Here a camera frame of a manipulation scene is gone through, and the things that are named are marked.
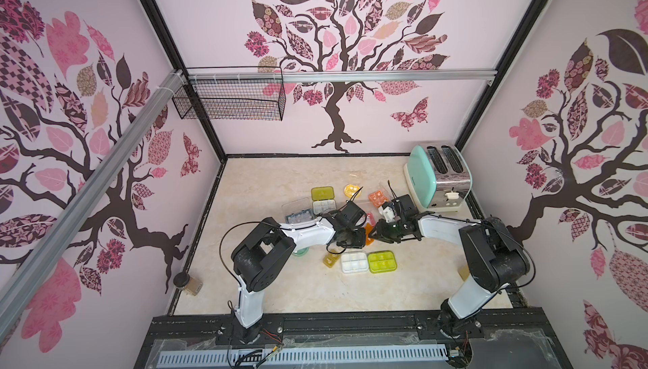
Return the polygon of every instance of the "toaster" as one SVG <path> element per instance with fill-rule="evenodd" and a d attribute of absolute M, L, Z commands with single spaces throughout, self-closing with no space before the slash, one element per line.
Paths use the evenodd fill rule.
<path fill-rule="evenodd" d="M 450 143 L 417 145 L 403 169 L 419 210 L 457 211 L 473 186 L 466 161 Z"/>

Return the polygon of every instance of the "green compartment tray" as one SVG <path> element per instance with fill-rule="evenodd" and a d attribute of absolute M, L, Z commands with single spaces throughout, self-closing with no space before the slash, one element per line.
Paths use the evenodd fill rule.
<path fill-rule="evenodd" d="M 371 273 L 392 272 L 398 268 L 392 251 L 371 252 L 367 255 Z"/>

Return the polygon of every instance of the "marble floor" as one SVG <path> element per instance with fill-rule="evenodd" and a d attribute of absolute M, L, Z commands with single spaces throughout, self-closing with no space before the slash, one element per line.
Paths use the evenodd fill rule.
<path fill-rule="evenodd" d="M 229 313 L 227 301 L 237 303 L 237 283 L 223 268 L 218 244 L 232 226 L 272 216 L 283 222 L 281 206 L 310 197 L 311 188 L 332 186 L 337 206 L 346 197 L 344 186 L 364 186 L 359 199 L 386 186 L 397 195 L 408 193 L 402 166 L 407 157 L 303 157 L 230 159 L 225 167 L 216 198 L 205 225 L 190 274 L 203 281 L 198 296 L 182 293 L 176 315 Z M 469 218 L 464 209 L 455 214 Z M 232 268 L 231 252 L 255 225 L 232 230 L 223 242 L 223 259 Z M 375 241 L 363 251 L 393 251 L 398 269 L 390 273 L 369 271 L 344 274 L 337 262 L 333 268 L 322 263 L 323 245 L 311 247 L 303 256 L 291 256 L 280 275 L 268 288 L 266 313 L 312 313 L 333 311 L 385 311 L 439 309 L 443 300 L 461 286 L 458 268 L 466 264 L 463 249 L 438 239 L 402 244 Z M 505 292 L 486 308 L 510 308 Z"/>

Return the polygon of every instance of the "wallpaper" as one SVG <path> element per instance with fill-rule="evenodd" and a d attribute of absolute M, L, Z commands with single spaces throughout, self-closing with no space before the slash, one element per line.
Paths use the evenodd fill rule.
<path fill-rule="evenodd" d="M 0 285 L 170 71 L 136 0 L 93 6 L 0 0 Z M 107 348 L 120 353 L 93 367 L 132 366 L 216 168 L 199 124 L 166 106 L 3 341 L 0 366 L 83 366 Z"/>
<path fill-rule="evenodd" d="M 648 367 L 647 16 L 648 0 L 555 0 L 464 151 L 576 368 Z"/>

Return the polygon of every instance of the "wire basket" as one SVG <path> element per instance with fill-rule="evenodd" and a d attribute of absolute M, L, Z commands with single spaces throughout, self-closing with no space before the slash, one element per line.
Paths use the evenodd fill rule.
<path fill-rule="evenodd" d="M 257 68 L 255 67 L 209 67 L 209 68 Z M 193 79 L 189 83 L 202 102 L 208 119 L 283 120 L 286 107 L 286 91 L 283 73 L 279 67 L 260 66 L 268 70 L 267 78 L 237 78 L 236 74 L 221 74 L 227 78 Z M 190 89 L 184 85 L 175 92 L 173 102 L 182 119 L 197 119 L 190 98 Z"/>

